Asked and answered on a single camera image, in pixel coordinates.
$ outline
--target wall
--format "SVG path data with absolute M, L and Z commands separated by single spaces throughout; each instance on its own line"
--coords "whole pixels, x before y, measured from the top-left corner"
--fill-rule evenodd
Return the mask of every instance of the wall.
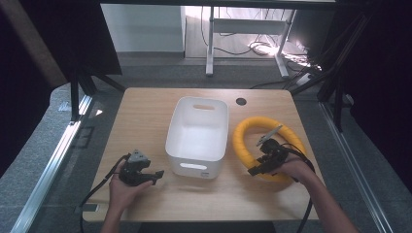
M 185 8 L 102 4 L 117 52 L 185 50 Z

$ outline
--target yellow hose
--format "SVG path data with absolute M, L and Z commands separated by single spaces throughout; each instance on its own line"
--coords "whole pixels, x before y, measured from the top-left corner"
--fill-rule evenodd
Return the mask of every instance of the yellow hose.
M 232 136 L 232 144 L 233 149 L 236 155 L 239 157 L 242 164 L 247 168 L 250 169 L 252 167 L 258 166 L 260 163 L 254 158 L 254 156 L 248 151 L 245 146 L 245 142 L 243 140 L 245 136 L 245 132 L 251 127 L 261 127 L 267 128 L 272 130 L 279 126 L 280 123 L 276 119 L 269 118 L 266 116 L 252 116 L 242 120 L 234 129 L 233 136 Z M 279 130 L 279 134 L 290 144 L 296 146 L 303 154 L 306 154 L 306 149 L 303 146 L 300 139 L 296 136 L 296 134 L 289 129 L 286 125 L 282 124 L 282 128 Z M 276 176 L 272 176 L 269 174 L 258 174 L 259 177 L 264 178 L 268 181 L 276 182 L 276 183 L 289 183 L 292 179 L 284 174 L 278 174 Z

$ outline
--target white plastic basket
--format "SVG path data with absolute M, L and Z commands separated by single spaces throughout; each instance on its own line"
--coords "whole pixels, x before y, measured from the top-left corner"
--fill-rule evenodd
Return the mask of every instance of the white plastic basket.
M 215 178 L 226 150 L 228 119 L 228 107 L 223 101 L 181 98 L 166 140 L 172 171 L 187 177 Z

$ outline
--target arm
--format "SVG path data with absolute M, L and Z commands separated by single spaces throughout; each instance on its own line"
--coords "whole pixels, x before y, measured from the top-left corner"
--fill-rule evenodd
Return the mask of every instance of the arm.
M 278 172 L 298 179 L 306 187 L 325 232 L 359 232 L 318 176 L 299 157 L 290 154 L 287 162 L 271 174 Z
M 145 182 L 138 186 L 128 186 L 119 179 L 119 171 L 124 162 L 119 164 L 115 174 L 110 180 L 109 209 L 103 222 L 101 233 L 119 232 L 120 218 L 123 211 L 133 203 L 135 197 L 151 186 L 153 182 Z

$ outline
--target wooden table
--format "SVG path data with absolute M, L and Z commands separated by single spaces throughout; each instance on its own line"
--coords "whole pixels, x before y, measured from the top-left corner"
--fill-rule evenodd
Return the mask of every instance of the wooden table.
M 165 142 L 178 100 L 184 96 L 213 98 L 229 107 L 229 134 L 220 174 L 213 180 L 175 175 L 168 161 Z M 246 99 L 240 106 L 237 98 Z M 131 221 L 232 221 L 302 219 L 309 195 L 300 183 L 274 183 L 252 177 L 240 163 L 231 145 L 233 129 L 243 119 L 273 117 L 291 128 L 307 148 L 307 156 L 322 178 L 290 93 L 286 90 L 130 88 L 121 101 L 93 186 L 124 154 L 142 151 L 152 162 L 145 173 L 164 170 L 164 177 L 145 190 L 124 212 Z M 267 129 L 251 129 L 245 135 L 248 149 L 257 157 L 262 153 L 257 140 Z M 96 212 L 84 212 L 87 221 L 102 221 L 109 201 L 106 183 L 88 200 L 97 204 Z M 317 219 L 312 210 L 310 219 Z

